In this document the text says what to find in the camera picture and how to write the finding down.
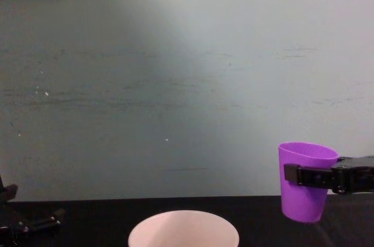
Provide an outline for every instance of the gray wall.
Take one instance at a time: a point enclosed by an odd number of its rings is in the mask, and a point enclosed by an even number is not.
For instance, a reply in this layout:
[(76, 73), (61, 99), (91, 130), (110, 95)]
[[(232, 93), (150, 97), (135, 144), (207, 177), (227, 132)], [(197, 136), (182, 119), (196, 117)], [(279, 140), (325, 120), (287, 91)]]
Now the gray wall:
[(277, 145), (373, 154), (374, 0), (0, 0), (18, 200), (279, 194)]

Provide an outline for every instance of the black table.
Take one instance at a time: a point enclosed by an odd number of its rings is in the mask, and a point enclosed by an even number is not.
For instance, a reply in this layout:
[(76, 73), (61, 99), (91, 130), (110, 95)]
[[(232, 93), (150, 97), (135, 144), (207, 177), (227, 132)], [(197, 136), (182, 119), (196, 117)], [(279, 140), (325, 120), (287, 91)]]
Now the black table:
[(64, 208), (60, 233), (38, 235), (19, 246), (127, 246), (131, 229), (143, 219), (170, 210), (207, 211), (229, 220), (247, 247), (374, 246), (374, 195), (328, 196), (318, 224), (300, 224), (281, 212), (278, 196), (197, 197), (10, 203), (32, 218)]

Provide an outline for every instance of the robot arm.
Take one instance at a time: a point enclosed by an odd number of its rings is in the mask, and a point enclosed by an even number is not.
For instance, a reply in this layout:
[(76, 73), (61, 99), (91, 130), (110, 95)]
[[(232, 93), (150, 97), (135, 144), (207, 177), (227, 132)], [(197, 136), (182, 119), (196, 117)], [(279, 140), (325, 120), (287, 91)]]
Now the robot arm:
[(29, 221), (6, 205), (9, 200), (16, 197), (17, 190), (17, 185), (4, 187), (0, 177), (0, 247), (15, 246), (19, 238), (40, 231), (54, 235), (60, 229), (65, 216), (65, 211), (59, 209), (47, 218)]
[(374, 156), (340, 157), (330, 169), (285, 164), (285, 179), (299, 186), (331, 189), (337, 194), (374, 192)]

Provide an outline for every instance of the wall stain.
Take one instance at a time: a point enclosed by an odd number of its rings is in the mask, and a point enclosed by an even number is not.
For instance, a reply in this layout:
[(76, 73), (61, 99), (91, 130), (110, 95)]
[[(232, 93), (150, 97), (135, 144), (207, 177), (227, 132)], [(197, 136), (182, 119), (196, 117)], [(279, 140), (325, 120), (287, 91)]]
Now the wall stain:
[(299, 48), (285, 48), (283, 51), (317, 51), (317, 49), (312, 48), (312, 47), (299, 47)]
[(374, 81), (355, 81), (355, 85), (361, 86), (361, 85), (372, 85), (374, 84)]
[(282, 58), (290, 58), (290, 57), (306, 57), (306, 55), (284, 55)]
[(303, 102), (293, 102), (292, 107), (303, 107), (308, 105), (320, 105), (320, 106), (338, 106), (338, 105), (348, 105), (348, 104), (374, 104), (374, 98), (365, 97), (346, 97), (346, 98), (325, 98), (319, 100), (306, 100)]
[(229, 53), (220, 53), (215, 50), (208, 50), (203, 53), (200, 53), (196, 55), (196, 58), (206, 58), (206, 57), (214, 57), (214, 58), (219, 58), (219, 59), (228, 59), (234, 57), (232, 54)]
[(208, 168), (207, 167), (198, 167), (198, 168), (169, 168), (169, 169), (164, 169), (163, 171), (175, 172), (175, 171), (203, 171), (203, 170), (208, 170)]
[(140, 79), (138, 81), (134, 81), (133, 83), (129, 85), (125, 85), (122, 87), (122, 89), (139, 89), (145, 87), (147, 84), (149, 84), (149, 80), (147, 79)]

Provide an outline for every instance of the white cup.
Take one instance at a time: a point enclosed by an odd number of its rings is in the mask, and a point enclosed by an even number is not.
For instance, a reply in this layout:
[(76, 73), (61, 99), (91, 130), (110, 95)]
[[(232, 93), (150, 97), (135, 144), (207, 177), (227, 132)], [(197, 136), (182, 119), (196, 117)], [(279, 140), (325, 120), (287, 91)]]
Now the white cup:
[(192, 210), (170, 211), (139, 223), (129, 247), (238, 247), (235, 227), (217, 215)]

